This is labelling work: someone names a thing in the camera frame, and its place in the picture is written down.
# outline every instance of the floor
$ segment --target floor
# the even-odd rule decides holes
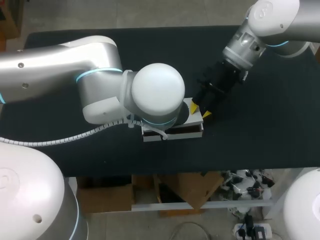
[[[183,222],[200,224],[211,235],[211,240],[234,240],[232,229],[237,219],[226,209],[208,209],[199,215],[159,217],[156,211],[95,213],[87,216],[89,240],[169,240],[175,226]],[[290,240],[280,214],[264,221],[283,240]],[[185,225],[173,240],[205,240],[206,235],[194,225]],[[273,240],[281,240],[274,235]]]
[[[255,0],[30,0],[25,2],[21,37],[8,40],[7,51],[23,48],[28,34],[40,31],[238,25],[253,3]],[[213,240],[232,240],[231,230],[237,222],[226,209],[169,218],[157,212],[100,213],[87,219],[89,240],[167,240],[182,222],[201,224]],[[281,214],[268,222],[289,240]],[[188,226],[174,239],[204,240],[205,236]]]
[[[69,29],[238,25],[256,0],[30,0],[22,33],[7,50],[23,47],[32,32]]]

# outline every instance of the white box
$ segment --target white box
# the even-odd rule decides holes
[[[183,100],[189,109],[191,100],[191,97]],[[189,112],[189,117],[184,124],[166,130],[168,140],[201,138],[204,131],[203,122],[204,120],[199,109],[192,115]],[[158,133],[146,127],[141,128],[141,134],[144,142],[161,141],[161,136]]]

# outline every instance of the black tablecloth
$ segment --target black tablecloth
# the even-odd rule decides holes
[[[195,79],[221,58],[237,26],[100,29],[31,34],[26,48],[61,44],[91,35],[112,38],[124,69],[151,63],[176,68],[185,97],[199,89]],[[307,50],[285,59],[267,50],[223,103],[202,138],[143,142],[141,129],[109,128],[75,142],[39,148],[65,176],[111,176],[210,170],[320,166],[320,66]],[[48,141],[90,130],[77,87],[40,99],[7,104],[0,136]]]

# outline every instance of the cable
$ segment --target cable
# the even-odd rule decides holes
[[[277,235],[278,237],[280,237],[281,240],[284,240],[284,238],[283,238],[279,233],[276,233],[276,232],[273,231],[273,232],[272,232],[272,235],[273,235],[273,234],[274,234],[274,235]]]
[[[193,221],[186,221],[186,222],[182,222],[180,224],[178,224],[177,226],[174,227],[172,233],[171,233],[171,236],[169,237],[168,240],[173,240],[174,237],[177,235],[177,233],[181,230],[182,226],[185,225],[185,224],[192,224],[192,225],[196,225],[198,226],[199,228],[201,228],[203,230],[203,232],[205,233],[205,236],[206,236],[206,239],[207,240],[211,240],[211,235],[210,233],[203,227],[201,226],[200,224],[196,223],[196,222],[193,222]]]
[[[86,131],[84,133],[75,135],[75,136],[71,136],[71,137],[67,137],[67,138],[62,138],[62,139],[58,139],[58,140],[52,140],[52,141],[41,141],[41,142],[26,142],[26,141],[15,141],[15,140],[10,140],[4,137],[0,137],[0,143],[5,143],[5,144],[13,144],[13,145],[19,145],[19,146],[24,146],[24,147],[30,147],[30,148],[35,148],[35,147],[46,147],[46,146],[53,146],[53,145],[59,145],[59,144],[65,144],[65,143],[69,143],[69,142],[73,142],[79,139],[83,139],[86,137],[89,137],[93,134],[99,133],[102,130],[105,130],[107,128],[110,128],[112,126],[115,125],[119,125],[119,124],[123,124],[124,120],[117,120],[117,121],[113,121],[110,123],[106,123],[104,125],[98,126],[90,131]],[[151,131],[154,131],[160,135],[162,135],[162,139],[163,140],[167,140],[168,139],[168,135],[164,132],[161,131],[159,129],[153,128],[141,121],[136,121],[136,120],[129,120],[126,123],[130,123],[130,124],[134,124],[134,125],[138,125],[140,127],[146,127]]]

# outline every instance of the robotic arm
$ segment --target robotic arm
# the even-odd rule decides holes
[[[3,104],[77,84],[84,118],[99,125],[135,114],[151,127],[167,129],[185,95],[181,75],[169,65],[123,72],[117,45],[104,36],[2,54],[0,72]]]
[[[217,62],[201,90],[192,99],[191,113],[205,95],[213,93],[213,100],[205,106],[203,117],[212,114],[232,87],[241,82],[266,48],[285,58],[303,53],[309,42],[320,42],[320,1],[318,0],[259,0],[224,48],[223,60]]]
[[[214,93],[205,117],[266,48],[295,57],[308,48],[306,41],[320,42],[318,0],[259,0],[223,50],[223,61],[217,62],[210,79],[201,83],[201,91],[192,99],[194,105],[200,104],[207,91]],[[123,71],[116,43],[104,36],[4,53],[0,72],[3,104],[77,84],[87,122],[127,122],[127,116],[135,114],[158,132],[174,125],[185,94],[181,75],[166,64]]]

